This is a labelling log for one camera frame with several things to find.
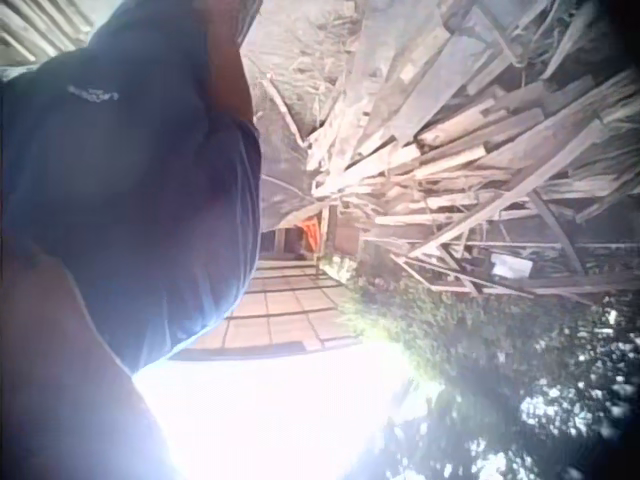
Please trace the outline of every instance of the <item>bright sunlight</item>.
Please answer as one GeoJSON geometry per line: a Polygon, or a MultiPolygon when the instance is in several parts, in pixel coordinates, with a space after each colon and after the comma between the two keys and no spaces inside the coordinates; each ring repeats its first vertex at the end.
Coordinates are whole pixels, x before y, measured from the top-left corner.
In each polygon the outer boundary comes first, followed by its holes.
{"type": "Polygon", "coordinates": [[[173,362],[136,384],[189,480],[340,478],[386,421],[409,367],[393,347],[173,362]]]}

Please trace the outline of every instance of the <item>scrap wood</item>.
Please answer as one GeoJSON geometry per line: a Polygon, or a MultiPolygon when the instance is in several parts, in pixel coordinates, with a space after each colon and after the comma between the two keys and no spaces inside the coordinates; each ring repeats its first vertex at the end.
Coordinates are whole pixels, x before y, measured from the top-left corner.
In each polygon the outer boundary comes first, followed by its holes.
{"type": "Polygon", "coordinates": [[[388,120],[398,111],[420,81],[419,72],[430,68],[433,59],[451,34],[436,12],[428,16],[418,35],[393,60],[388,78],[376,95],[357,151],[368,155],[390,137],[388,120]]]}
{"type": "Polygon", "coordinates": [[[576,254],[576,250],[573,248],[569,237],[567,237],[567,234],[564,232],[564,229],[558,222],[558,219],[553,214],[547,203],[542,198],[540,198],[535,190],[529,192],[528,197],[535,209],[540,213],[540,216],[544,219],[545,222],[547,222],[549,228],[551,228],[551,230],[553,230],[553,232],[558,237],[558,241],[569,257],[573,269],[580,275],[586,275],[584,266],[582,265],[580,258],[576,254]]]}
{"type": "Polygon", "coordinates": [[[0,3],[0,24],[6,25],[16,40],[38,60],[44,61],[61,51],[4,3],[0,3]]]}
{"type": "Polygon", "coordinates": [[[598,200],[590,207],[578,213],[578,215],[576,215],[576,221],[579,223],[583,223],[586,220],[595,217],[599,213],[609,208],[611,205],[614,205],[615,203],[620,201],[625,196],[637,191],[638,188],[640,188],[640,171],[637,170],[636,164],[635,173],[631,178],[621,183],[614,191],[609,193],[604,198],[598,200]]]}
{"type": "Polygon", "coordinates": [[[638,91],[634,70],[626,70],[591,90],[558,114],[537,125],[504,147],[478,160],[474,168],[524,168],[537,158],[552,155],[575,125],[591,119],[594,112],[616,105],[638,91]]]}
{"type": "Polygon", "coordinates": [[[571,105],[580,97],[596,87],[591,75],[586,75],[575,82],[570,83],[562,90],[550,93],[542,99],[542,110],[547,117],[555,115],[560,110],[571,105]]]}
{"type": "Polygon", "coordinates": [[[487,151],[482,144],[466,149],[458,149],[459,151],[451,154],[448,152],[441,152],[440,150],[441,149],[434,150],[433,152],[416,157],[411,161],[411,163],[394,168],[392,174],[398,175],[409,172],[401,179],[396,179],[402,183],[406,183],[409,180],[424,180],[435,173],[460,167],[465,163],[473,162],[487,154],[487,151]]]}
{"type": "Polygon", "coordinates": [[[512,287],[511,285],[507,284],[507,283],[503,283],[503,282],[499,282],[499,281],[494,281],[494,280],[489,280],[489,279],[484,279],[484,278],[480,278],[476,275],[471,275],[465,272],[461,272],[459,270],[453,270],[451,268],[445,268],[445,267],[441,267],[438,264],[435,264],[433,262],[427,262],[424,260],[416,260],[414,258],[411,257],[404,257],[403,258],[404,261],[406,262],[410,262],[410,263],[415,263],[416,265],[420,265],[426,268],[430,268],[431,270],[436,270],[438,272],[442,272],[442,273],[446,273],[455,277],[459,277],[460,279],[465,279],[465,280],[469,280],[472,282],[476,282],[476,283],[480,283],[482,285],[486,285],[488,287],[493,287],[493,288],[499,288],[501,290],[506,290],[509,293],[513,293],[515,295],[522,295],[523,297],[528,297],[528,298],[533,298],[535,295],[523,288],[519,288],[519,287],[512,287]]]}
{"type": "Polygon", "coordinates": [[[418,247],[411,256],[420,255],[423,251],[436,247],[444,242],[453,240],[465,230],[488,220],[500,210],[522,198],[534,188],[537,188],[552,175],[565,168],[571,160],[583,152],[590,144],[600,141],[604,137],[605,128],[600,120],[593,120],[582,132],[573,138],[558,154],[533,164],[520,172],[507,187],[505,193],[497,193],[488,202],[480,204],[472,212],[458,222],[446,227],[430,241],[418,247]]]}
{"type": "Polygon", "coordinates": [[[296,122],[293,120],[293,117],[291,116],[291,112],[287,108],[287,104],[282,99],[282,96],[278,92],[278,89],[271,81],[270,75],[267,75],[266,78],[260,79],[260,83],[262,83],[262,86],[264,87],[269,97],[271,97],[271,100],[273,100],[273,102],[276,104],[276,106],[278,107],[278,110],[280,110],[280,113],[282,114],[282,118],[284,118],[284,121],[289,127],[289,130],[291,130],[291,133],[293,134],[293,138],[295,138],[296,143],[300,146],[300,148],[305,148],[304,142],[302,141],[302,137],[300,136],[300,132],[298,131],[298,127],[296,126],[296,122]]]}
{"type": "Polygon", "coordinates": [[[523,112],[514,117],[507,117],[491,126],[471,133],[449,145],[430,152],[430,155],[455,155],[478,145],[489,148],[492,145],[497,145],[517,137],[522,132],[535,127],[543,121],[544,114],[542,110],[534,108],[533,110],[523,112]]]}
{"type": "Polygon", "coordinates": [[[497,86],[487,89],[477,101],[461,112],[419,133],[418,140],[430,147],[442,147],[481,127],[507,117],[508,113],[505,111],[498,111],[489,116],[483,113],[504,94],[505,91],[497,86]]]}
{"type": "MultiPolygon", "coordinates": [[[[516,218],[526,218],[537,215],[538,212],[532,209],[523,210],[503,210],[498,212],[488,220],[514,220],[516,218]]],[[[461,220],[465,213],[414,213],[411,215],[380,215],[375,218],[378,225],[410,225],[410,224],[438,224],[452,223],[461,220]]]]}
{"type": "MultiPolygon", "coordinates": [[[[457,270],[459,272],[463,272],[464,271],[464,267],[463,267],[462,263],[460,263],[460,261],[457,258],[455,258],[453,255],[451,255],[451,252],[449,252],[449,249],[447,247],[445,247],[444,245],[438,245],[438,253],[440,254],[440,256],[442,258],[444,258],[445,262],[447,262],[449,264],[449,267],[451,267],[451,268],[453,268],[453,269],[455,269],[455,270],[457,270]]],[[[462,277],[460,278],[460,280],[469,289],[469,292],[471,292],[471,294],[474,297],[480,296],[482,291],[473,282],[467,280],[466,278],[462,278],[462,277]]]]}
{"type": "Polygon", "coordinates": [[[431,288],[431,284],[427,281],[426,278],[424,278],[422,275],[420,275],[418,272],[416,272],[413,268],[411,268],[409,265],[407,265],[402,257],[399,257],[395,254],[391,254],[391,259],[396,262],[398,265],[400,265],[405,272],[407,272],[409,275],[411,275],[413,278],[415,278],[416,280],[418,280],[420,283],[422,283],[425,287],[427,288],[431,288]]]}
{"type": "MultiPolygon", "coordinates": [[[[551,277],[514,280],[513,285],[526,289],[537,295],[562,295],[562,294],[589,294],[602,293],[615,290],[640,289],[640,273],[634,271],[614,272],[606,274],[551,277]]],[[[461,282],[432,282],[434,291],[466,292],[467,289],[461,282]]],[[[490,287],[483,289],[484,293],[504,294],[502,288],[490,287]]]]}
{"type": "Polygon", "coordinates": [[[562,41],[558,46],[558,49],[554,53],[553,57],[549,61],[549,65],[540,78],[547,79],[553,72],[556,71],[562,60],[569,54],[574,47],[577,46],[578,41],[583,33],[587,30],[587,27],[596,18],[598,13],[597,6],[594,1],[588,0],[575,14],[571,20],[571,25],[567,29],[562,41]]]}
{"type": "Polygon", "coordinates": [[[501,72],[511,65],[511,58],[505,52],[491,57],[486,62],[486,66],[481,67],[474,77],[467,82],[467,94],[473,96],[483,90],[491,83],[501,72]]]}
{"type": "Polygon", "coordinates": [[[493,105],[483,112],[485,115],[500,110],[513,112],[514,110],[541,105],[545,96],[549,94],[549,87],[542,81],[519,88],[498,98],[493,105]]]}
{"type": "Polygon", "coordinates": [[[59,52],[74,50],[76,46],[62,34],[49,17],[39,8],[27,0],[7,0],[14,11],[34,27],[35,30],[41,32],[49,43],[59,52]]]}
{"type": "Polygon", "coordinates": [[[491,55],[491,26],[474,6],[463,24],[474,37],[454,34],[433,66],[418,83],[398,113],[390,120],[391,133],[402,144],[410,141],[471,78],[491,55]]]}
{"type": "Polygon", "coordinates": [[[407,163],[418,156],[420,156],[420,150],[416,145],[400,148],[397,142],[392,143],[356,163],[340,175],[334,177],[330,175],[324,185],[318,187],[315,195],[329,195],[341,188],[355,185],[364,178],[376,176],[385,170],[407,163]]]}

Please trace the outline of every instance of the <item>blue shirt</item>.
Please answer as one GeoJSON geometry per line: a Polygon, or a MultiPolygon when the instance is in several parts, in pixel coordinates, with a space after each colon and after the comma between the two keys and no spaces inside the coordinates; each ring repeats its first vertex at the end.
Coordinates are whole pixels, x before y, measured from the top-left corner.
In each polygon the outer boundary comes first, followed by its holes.
{"type": "Polygon", "coordinates": [[[3,86],[3,232],[63,261],[132,373],[217,325],[255,267],[257,133],[210,75],[189,2],[136,0],[3,86]]]}

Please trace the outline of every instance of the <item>man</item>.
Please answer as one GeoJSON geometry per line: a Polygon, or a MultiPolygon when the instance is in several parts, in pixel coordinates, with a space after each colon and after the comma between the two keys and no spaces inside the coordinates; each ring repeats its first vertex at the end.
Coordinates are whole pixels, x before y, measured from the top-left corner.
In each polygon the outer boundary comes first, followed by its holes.
{"type": "Polygon", "coordinates": [[[4,88],[3,234],[62,261],[130,373],[224,318],[256,262],[242,5],[127,0],[4,88]]]}
{"type": "Polygon", "coordinates": [[[174,478],[129,374],[215,326],[255,266],[242,8],[127,0],[3,86],[3,478],[174,478]]]}

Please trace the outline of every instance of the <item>foliage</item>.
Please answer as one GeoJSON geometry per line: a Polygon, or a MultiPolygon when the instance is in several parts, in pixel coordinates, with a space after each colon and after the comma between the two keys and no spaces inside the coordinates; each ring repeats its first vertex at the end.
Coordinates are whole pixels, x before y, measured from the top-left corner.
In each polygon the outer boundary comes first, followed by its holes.
{"type": "Polygon", "coordinates": [[[505,478],[554,478],[629,413],[640,382],[631,373],[640,358],[633,297],[597,308],[561,297],[474,298],[383,270],[359,272],[346,321],[365,338],[402,345],[416,378],[446,388],[424,417],[388,425],[385,448],[346,478],[412,470],[472,479],[498,456],[505,478]]]}

